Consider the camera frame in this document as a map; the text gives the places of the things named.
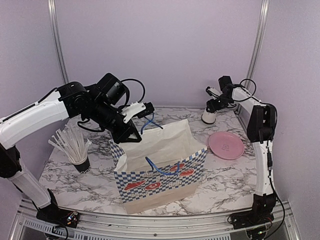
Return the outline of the white paper coffee cup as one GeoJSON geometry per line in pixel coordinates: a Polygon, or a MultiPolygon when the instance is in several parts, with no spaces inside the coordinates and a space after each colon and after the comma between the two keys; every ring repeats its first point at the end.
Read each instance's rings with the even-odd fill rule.
{"type": "Polygon", "coordinates": [[[212,125],[216,122],[217,111],[211,110],[208,107],[205,108],[203,114],[201,115],[201,120],[207,125],[212,125]]]}

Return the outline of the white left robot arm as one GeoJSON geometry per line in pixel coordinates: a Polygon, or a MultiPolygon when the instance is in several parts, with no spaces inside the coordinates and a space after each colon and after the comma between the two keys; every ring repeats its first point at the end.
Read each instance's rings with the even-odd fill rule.
{"type": "Polygon", "coordinates": [[[0,176],[11,181],[27,195],[53,223],[63,219],[55,197],[24,167],[16,144],[30,134],[55,122],[81,116],[96,122],[102,131],[108,130],[118,143],[140,142],[141,137],[132,122],[145,109],[142,101],[116,107],[129,89],[123,81],[107,73],[98,83],[83,86],[70,82],[54,88],[29,106],[0,120],[0,176]]]}

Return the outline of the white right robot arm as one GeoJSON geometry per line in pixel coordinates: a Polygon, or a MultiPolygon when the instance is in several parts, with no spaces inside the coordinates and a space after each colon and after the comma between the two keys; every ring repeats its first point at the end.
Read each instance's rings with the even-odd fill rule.
{"type": "Polygon", "coordinates": [[[233,83],[230,76],[218,79],[220,91],[208,86],[205,91],[211,96],[206,102],[201,120],[208,125],[216,121],[217,111],[240,105],[250,114],[246,135],[253,146],[256,159],[257,184],[253,195],[252,208],[247,219],[258,224],[267,216],[267,208],[276,204],[277,194],[273,177],[273,139],[278,113],[274,105],[254,97],[242,83],[233,83]]]}

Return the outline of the blue checkered paper bag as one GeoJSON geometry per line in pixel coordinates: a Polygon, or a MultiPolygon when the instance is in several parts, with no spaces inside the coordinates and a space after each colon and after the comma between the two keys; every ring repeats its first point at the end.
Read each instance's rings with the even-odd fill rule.
{"type": "Polygon", "coordinates": [[[193,137],[187,119],[147,129],[141,138],[139,143],[109,142],[115,184],[127,214],[193,195],[208,152],[193,137]]]}

